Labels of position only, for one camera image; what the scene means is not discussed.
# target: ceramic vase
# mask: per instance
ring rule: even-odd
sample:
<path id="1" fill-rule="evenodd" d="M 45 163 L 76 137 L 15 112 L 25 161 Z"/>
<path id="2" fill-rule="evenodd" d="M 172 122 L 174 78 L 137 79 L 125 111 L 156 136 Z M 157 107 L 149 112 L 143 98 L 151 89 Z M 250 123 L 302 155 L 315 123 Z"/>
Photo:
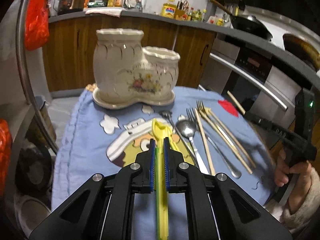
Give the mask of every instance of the ceramic vase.
<path id="1" fill-rule="evenodd" d="M 141 47 L 143 32 L 131 29 L 97 30 L 93 71 L 100 98 L 108 104 L 145 102 L 165 105 L 174 100 L 180 55 Z"/>

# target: human hand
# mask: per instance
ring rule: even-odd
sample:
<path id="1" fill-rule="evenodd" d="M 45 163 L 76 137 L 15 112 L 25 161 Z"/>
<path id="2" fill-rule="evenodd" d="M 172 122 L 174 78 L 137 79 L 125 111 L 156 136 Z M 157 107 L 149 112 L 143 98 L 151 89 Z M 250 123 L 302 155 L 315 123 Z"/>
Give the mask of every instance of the human hand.
<path id="1" fill-rule="evenodd" d="M 311 163 L 309 161 L 300 162 L 289 168 L 284 160 L 285 151 L 281 149 L 277 160 L 277 168 L 275 171 L 274 181 L 277 186 L 282 187 L 289 181 L 287 174 L 300 174 L 297 183 L 288 198 L 290 213 L 294 214 L 303 204 L 311 187 Z"/>

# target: built-in oven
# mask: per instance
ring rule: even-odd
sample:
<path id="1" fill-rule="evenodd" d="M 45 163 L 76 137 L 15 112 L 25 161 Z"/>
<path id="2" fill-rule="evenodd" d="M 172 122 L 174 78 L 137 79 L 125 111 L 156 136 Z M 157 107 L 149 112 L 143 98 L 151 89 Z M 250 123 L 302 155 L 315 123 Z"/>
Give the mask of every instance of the built-in oven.
<path id="1" fill-rule="evenodd" d="M 294 98 L 301 87 L 272 65 L 271 57 L 250 46 L 215 39 L 200 84 L 232 102 L 230 91 L 246 111 L 288 128 L 295 119 Z M 269 148 L 278 141 L 277 136 L 257 130 Z"/>

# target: silver bolt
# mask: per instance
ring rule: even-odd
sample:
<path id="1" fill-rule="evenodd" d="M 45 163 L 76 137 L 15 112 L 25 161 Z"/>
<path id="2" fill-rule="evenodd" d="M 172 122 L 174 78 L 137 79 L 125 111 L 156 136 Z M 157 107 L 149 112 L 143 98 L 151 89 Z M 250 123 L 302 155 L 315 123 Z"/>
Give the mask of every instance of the silver bolt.
<path id="1" fill-rule="evenodd" d="M 137 170 L 140 168 L 140 164 L 139 163 L 132 163 L 130 165 L 130 168 L 133 169 L 133 170 Z"/>
<path id="2" fill-rule="evenodd" d="M 94 174 L 94 175 L 92 176 L 92 179 L 93 179 L 94 181 L 100 181 L 100 180 L 102 179 L 102 175 L 101 175 L 101 174 Z"/>
<path id="3" fill-rule="evenodd" d="M 183 170 L 186 170 L 187 168 L 189 168 L 189 164 L 188 163 L 180 163 L 179 164 L 179 168 L 183 169 Z"/>
<path id="4" fill-rule="evenodd" d="M 221 180 L 221 181 L 225 181 L 225 180 L 227 179 L 227 176 L 226 176 L 226 174 L 224 174 L 224 173 L 219 173 L 219 174 L 217 175 L 217 179 L 218 179 L 218 180 Z"/>

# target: blue tablecloth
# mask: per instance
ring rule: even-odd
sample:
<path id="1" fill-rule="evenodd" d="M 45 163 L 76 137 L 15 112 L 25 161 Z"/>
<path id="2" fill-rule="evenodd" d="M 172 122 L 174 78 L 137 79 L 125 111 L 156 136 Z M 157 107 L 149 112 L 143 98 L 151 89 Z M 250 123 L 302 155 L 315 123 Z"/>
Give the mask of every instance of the blue tablecloth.
<path id="1" fill-rule="evenodd" d="M 249 175 L 223 140 L 203 121 L 203 125 L 212 131 L 212 139 L 242 172 L 242 176 L 240 179 L 233 178 L 221 157 L 209 144 L 216 172 L 228 174 L 252 198 L 263 205 L 274 190 L 274 166 L 255 132 L 241 115 L 237 116 L 222 107 L 228 103 L 218 102 L 224 99 L 217 93 L 185 87 L 176 87 L 174 92 L 175 102 L 169 106 L 150 107 L 138 103 L 125 109 L 108 110 L 97 106 L 92 99 L 92 93 L 85 90 L 73 109 L 62 139 L 62 147 L 57 154 L 52 210 L 93 174 L 111 175 L 117 173 L 122 166 L 132 163 L 137 153 L 147 149 L 148 140 L 152 137 L 151 120 L 161 120 L 158 114 L 160 110 L 172 111 L 172 118 L 177 122 L 180 115 L 186 115 L 186 108 L 196 107 L 196 100 L 199 99 L 224 122 L 257 164 L 253 174 Z M 209 170 L 199 133 L 195 135 L 195 143 Z M 170 194 L 168 200 L 170 239 L 187 239 L 184 195 Z M 154 194 L 136 194 L 132 239 L 156 239 L 155 203 Z"/>

